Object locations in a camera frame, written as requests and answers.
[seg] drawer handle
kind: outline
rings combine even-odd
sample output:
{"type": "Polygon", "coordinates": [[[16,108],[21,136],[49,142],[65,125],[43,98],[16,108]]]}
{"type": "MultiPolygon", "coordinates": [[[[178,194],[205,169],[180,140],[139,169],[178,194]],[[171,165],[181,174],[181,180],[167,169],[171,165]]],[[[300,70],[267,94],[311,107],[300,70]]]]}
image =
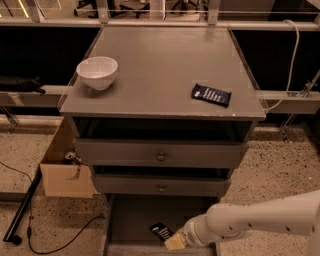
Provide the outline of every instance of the drawer handle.
{"type": "Polygon", "coordinates": [[[157,159],[158,159],[158,161],[164,161],[164,160],[166,160],[166,157],[163,152],[159,152],[157,159]]]}
{"type": "Polygon", "coordinates": [[[165,185],[157,185],[157,188],[158,188],[158,192],[163,193],[163,192],[165,192],[167,186],[165,186],[165,185]]]}

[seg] terrazzo floor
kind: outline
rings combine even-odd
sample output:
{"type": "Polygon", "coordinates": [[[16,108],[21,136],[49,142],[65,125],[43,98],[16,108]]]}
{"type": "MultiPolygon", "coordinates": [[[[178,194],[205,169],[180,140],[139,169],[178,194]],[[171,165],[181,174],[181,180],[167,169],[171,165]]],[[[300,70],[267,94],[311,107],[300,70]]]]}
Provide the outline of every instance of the terrazzo floor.
{"type": "MultiPolygon", "coordinates": [[[[21,120],[13,134],[7,134],[6,119],[0,116],[0,161],[34,176],[59,120],[21,120]]],[[[257,127],[249,140],[241,165],[232,175],[232,184],[222,202],[252,204],[284,196],[320,189],[320,157],[304,126],[289,130],[290,143],[284,143],[276,127],[257,127]]],[[[25,192],[29,180],[19,173],[0,166],[1,192],[25,192]]],[[[3,238],[18,203],[0,202],[0,236],[3,238]]],[[[40,182],[32,199],[33,235],[31,243],[37,251],[50,251],[69,242],[91,218],[105,214],[107,206],[102,196],[93,199],[45,197],[40,182]]],[[[16,234],[22,244],[0,242],[0,255],[35,255],[26,238],[28,214],[25,214],[16,234]]],[[[52,255],[99,255],[104,221],[91,223],[68,247],[52,255]]],[[[221,243],[221,256],[301,256],[305,255],[306,238],[266,232],[253,232],[244,240],[221,243]]],[[[161,252],[148,248],[139,251],[123,246],[112,255],[203,255],[200,251],[161,252]]]]}

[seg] white bowl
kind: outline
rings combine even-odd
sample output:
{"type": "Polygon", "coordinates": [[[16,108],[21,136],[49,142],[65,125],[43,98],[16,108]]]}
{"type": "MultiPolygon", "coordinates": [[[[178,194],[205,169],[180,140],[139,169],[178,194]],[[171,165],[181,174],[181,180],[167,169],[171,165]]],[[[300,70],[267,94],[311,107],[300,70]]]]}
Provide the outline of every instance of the white bowl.
{"type": "Polygon", "coordinates": [[[109,57],[92,57],[79,63],[77,74],[82,82],[96,89],[104,90],[117,77],[118,63],[109,57]]]}

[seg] white cable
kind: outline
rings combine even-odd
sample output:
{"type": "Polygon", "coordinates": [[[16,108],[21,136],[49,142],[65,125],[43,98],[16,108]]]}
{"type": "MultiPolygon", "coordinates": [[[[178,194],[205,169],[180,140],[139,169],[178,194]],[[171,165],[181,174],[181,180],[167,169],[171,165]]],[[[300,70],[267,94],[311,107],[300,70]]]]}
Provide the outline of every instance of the white cable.
{"type": "MultiPolygon", "coordinates": [[[[294,64],[294,61],[295,61],[295,58],[296,58],[296,53],[297,53],[297,49],[298,49],[298,45],[299,45],[299,41],[300,41],[300,33],[299,33],[299,29],[298,27],[296,26],[296,24],[292,21],[292,20],[284,20],[283,22],[286,22],[290,25],[292,25],[295,30],[296,30],[296,34],[297,34],[297,38],[296,38],[296,44],[295,44],[295,47],[294,47],[294,50],[293,50],[293,54],[292,54],[292,58],[291,58],[291,65],[290,65],[290,71],[289,71],[289,78],[288,78],[288,84],[287,84],[287,88],[286,88],[286,93],[288,93],[289,91],[289,87],[290,87],[290,84],[291,84],[291,76],[292,76],[292,69],[293,69],[293,64],[294,64]]],[[[265,111],[269,111],[271,109],[274,109],[276,108],[277,106],[280,105],[280,103],[284,100],[284,97],[282,99],[280,99],[275,105],[273,105],[272,107],[270,108],[265,108],[263,110],[265,111]]]]}

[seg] black wall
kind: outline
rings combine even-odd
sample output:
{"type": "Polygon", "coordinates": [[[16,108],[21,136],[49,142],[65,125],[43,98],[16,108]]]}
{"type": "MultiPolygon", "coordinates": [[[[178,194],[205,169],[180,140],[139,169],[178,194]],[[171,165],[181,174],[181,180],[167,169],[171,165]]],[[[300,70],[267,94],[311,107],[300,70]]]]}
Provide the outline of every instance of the black wall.
{"type": "Polygon", "coordinates": [[[99,28],[0,27],[0,76],[67,85],[99,28]]]}
{"type": "MultiPolygon", "coordinates": [[[[284,91],[295,46],[295,31],[233,31],[262,90],[284,91]]],[[[290,90],[300,91],[320,68],[320,32],[300,32],[290,90]]]]}

